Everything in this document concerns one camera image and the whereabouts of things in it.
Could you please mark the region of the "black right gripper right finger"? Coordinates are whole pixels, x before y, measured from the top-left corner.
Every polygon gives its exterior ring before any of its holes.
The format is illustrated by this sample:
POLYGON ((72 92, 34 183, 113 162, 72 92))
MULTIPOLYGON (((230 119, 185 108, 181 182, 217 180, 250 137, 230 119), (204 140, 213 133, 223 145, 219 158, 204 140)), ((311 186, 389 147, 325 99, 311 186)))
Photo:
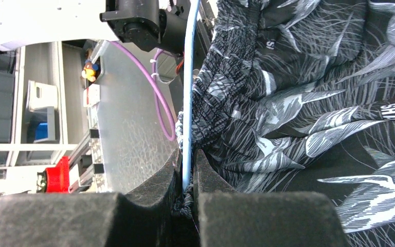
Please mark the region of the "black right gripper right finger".
POLYGON ((194 155, 194 197, 201 246, 348 246, 330 200, 316 192, 235 192, 194 155))

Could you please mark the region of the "grey camo shorts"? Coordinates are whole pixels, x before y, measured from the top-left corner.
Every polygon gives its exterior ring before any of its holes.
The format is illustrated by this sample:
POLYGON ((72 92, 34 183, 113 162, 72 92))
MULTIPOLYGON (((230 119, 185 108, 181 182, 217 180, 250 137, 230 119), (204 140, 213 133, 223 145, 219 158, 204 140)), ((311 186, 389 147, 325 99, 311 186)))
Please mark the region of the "grey camo shorts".
POLYGON ((218 1, 191 146, 237 191, 312 190, 395 246, 395 1, 218 1))

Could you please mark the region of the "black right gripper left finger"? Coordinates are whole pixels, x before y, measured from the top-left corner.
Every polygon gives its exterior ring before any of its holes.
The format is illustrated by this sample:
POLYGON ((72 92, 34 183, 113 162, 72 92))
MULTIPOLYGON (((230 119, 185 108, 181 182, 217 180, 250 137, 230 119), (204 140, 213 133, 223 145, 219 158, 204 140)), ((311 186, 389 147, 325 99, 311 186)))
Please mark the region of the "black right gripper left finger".
POLYGON ((171 246, 178 192, 174 150, 128 194, 43 193, 0 198, 0 246, 171 246))

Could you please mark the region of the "light blue hanger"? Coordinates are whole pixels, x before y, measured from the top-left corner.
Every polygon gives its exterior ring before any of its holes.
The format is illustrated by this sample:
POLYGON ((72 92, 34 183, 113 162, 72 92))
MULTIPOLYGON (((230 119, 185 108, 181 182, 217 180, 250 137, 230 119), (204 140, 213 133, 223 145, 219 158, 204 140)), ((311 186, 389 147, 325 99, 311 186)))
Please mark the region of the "light blue hanger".
POLYGON ((182 189, 186 191, 191 180, 192 158, 192 85, 194 35, 200 0, 190 2, 184 42, 184 88, 183 88, 183 165, 182 189))

